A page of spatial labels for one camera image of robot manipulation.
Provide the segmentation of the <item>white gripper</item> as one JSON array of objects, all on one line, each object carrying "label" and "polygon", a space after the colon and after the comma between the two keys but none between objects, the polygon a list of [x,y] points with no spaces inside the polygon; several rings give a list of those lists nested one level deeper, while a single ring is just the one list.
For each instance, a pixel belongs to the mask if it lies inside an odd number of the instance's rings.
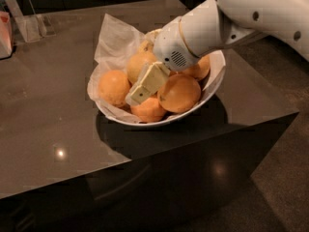
[{"label": "white gripper", "polygon": [[224,45],[222,22],[216,1],[207,0],[162,29],[148,32],[145,39],[154,44],[154,55],[160,62],[142,69],[126,95],[126,103],[141,104],[167,82],[170,70],[183,71],[220,49]]}]

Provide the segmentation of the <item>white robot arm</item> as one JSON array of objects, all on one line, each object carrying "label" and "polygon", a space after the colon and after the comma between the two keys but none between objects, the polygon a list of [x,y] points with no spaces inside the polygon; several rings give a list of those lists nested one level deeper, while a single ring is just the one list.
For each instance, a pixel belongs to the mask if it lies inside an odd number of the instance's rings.
[{"label": "white robot arm", "polygon": [[195,65],[216,50],[271,35],[309,60],[309,0],[207,0],[166,24],[154,39],[156,61],[126,96],[137,105],[166,83],[170,72]]}]

